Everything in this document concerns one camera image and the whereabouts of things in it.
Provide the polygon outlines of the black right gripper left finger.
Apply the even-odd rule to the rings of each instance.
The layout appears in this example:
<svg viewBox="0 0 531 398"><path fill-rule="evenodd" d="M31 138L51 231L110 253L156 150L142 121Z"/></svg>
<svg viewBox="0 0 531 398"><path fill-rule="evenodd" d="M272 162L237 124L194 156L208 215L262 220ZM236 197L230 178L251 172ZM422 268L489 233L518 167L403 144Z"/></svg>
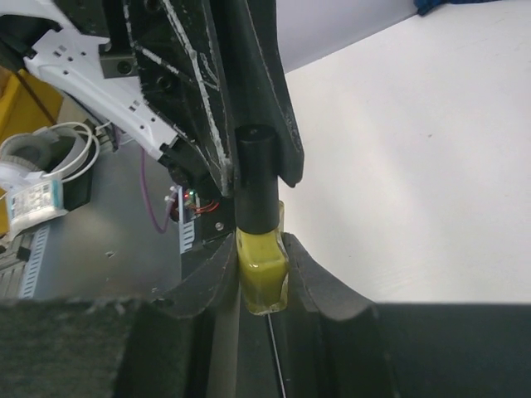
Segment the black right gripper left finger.
<svg viewBox="0 0 531 398"><path fill-rule="evenodd" d="M180 285L140 306L116 396L235 396L239 317L236 237L230 234Z"/></svg>

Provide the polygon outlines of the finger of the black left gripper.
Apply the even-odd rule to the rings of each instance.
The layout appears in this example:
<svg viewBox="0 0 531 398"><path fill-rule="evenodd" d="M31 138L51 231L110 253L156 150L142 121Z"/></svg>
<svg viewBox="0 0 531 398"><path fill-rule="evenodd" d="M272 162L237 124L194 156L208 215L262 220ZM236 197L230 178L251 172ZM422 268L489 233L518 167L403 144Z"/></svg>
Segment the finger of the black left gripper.
<svg viewBox="0 0 531 398"><path fill-rule="evenodd" d="M241 36L250 62L252 89L258 94L258 113L278 137L279 175L289 187L303 177L304 148L280 58L275 1L238 3Z"/></svg>

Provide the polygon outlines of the black nail polish cap brush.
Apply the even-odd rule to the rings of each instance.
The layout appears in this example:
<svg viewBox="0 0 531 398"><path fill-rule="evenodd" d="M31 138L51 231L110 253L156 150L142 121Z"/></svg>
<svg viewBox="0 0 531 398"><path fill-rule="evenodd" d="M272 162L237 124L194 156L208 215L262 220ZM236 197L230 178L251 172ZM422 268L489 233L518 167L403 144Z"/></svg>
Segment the black nail polish cap brush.
<svg viewBox="0 0 531 398"><path fill-rule="evenodd" d="M236 226L262 235L279 225L278 162L275 130L250 124L236 130L240 168L235 191Z"/></svg>

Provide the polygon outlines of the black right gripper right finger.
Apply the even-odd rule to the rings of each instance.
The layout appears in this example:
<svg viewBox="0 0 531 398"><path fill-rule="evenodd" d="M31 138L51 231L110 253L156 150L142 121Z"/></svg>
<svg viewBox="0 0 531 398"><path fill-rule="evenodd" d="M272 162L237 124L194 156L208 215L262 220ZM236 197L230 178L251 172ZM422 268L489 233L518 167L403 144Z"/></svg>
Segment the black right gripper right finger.
<svg viewBox="0 0 531 398"><path fill-rule="evenodd" d="M293 397L393 397L392 366L375 304L318 264L292 234L285 316Z"/></svg>

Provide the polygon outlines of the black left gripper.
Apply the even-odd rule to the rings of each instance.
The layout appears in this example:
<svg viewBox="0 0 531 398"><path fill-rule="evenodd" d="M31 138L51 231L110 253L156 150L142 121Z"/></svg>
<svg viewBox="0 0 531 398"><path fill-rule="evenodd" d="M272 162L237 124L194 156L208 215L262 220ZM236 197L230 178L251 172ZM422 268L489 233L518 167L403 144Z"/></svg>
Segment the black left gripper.
<svg viewBox="0 0 531 398"><path fill-rule="evenodd" d="M98 59L106 79L139 73L144 103L170 128L169 138L156 140L159 161L180 167L193 186L231 197L234 123L211 3L54 3L80 34L104 39Z"/></svg>

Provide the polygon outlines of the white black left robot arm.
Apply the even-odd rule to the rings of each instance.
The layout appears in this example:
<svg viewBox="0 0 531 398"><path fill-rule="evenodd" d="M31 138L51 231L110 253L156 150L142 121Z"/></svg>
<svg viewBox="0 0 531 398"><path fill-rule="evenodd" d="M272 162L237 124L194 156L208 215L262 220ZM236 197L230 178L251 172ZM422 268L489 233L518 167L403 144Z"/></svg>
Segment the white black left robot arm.
<svg viewBox="0 0 531 398"><path fill-rule="evenodd" d="M236 131L274 130L277 172L304 150L273 1L4 1L1 62L23 68L126 132L182 182L229 197Z"/></svg>

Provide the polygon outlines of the yellow nail polish bottle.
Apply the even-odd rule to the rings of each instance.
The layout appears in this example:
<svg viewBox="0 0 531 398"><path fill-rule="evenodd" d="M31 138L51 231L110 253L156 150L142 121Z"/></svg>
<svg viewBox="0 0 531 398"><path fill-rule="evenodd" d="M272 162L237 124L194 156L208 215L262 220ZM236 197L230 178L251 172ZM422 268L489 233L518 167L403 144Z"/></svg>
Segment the yellow nail polish bottle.
<svg viewBox="0 0 531 398"><path fill-rule="evenodd" d="M286 309L289 260L282 240L285 204L279 202L279 225L253 235L236 230L241 292L248 311L257 316Z"/></svg>

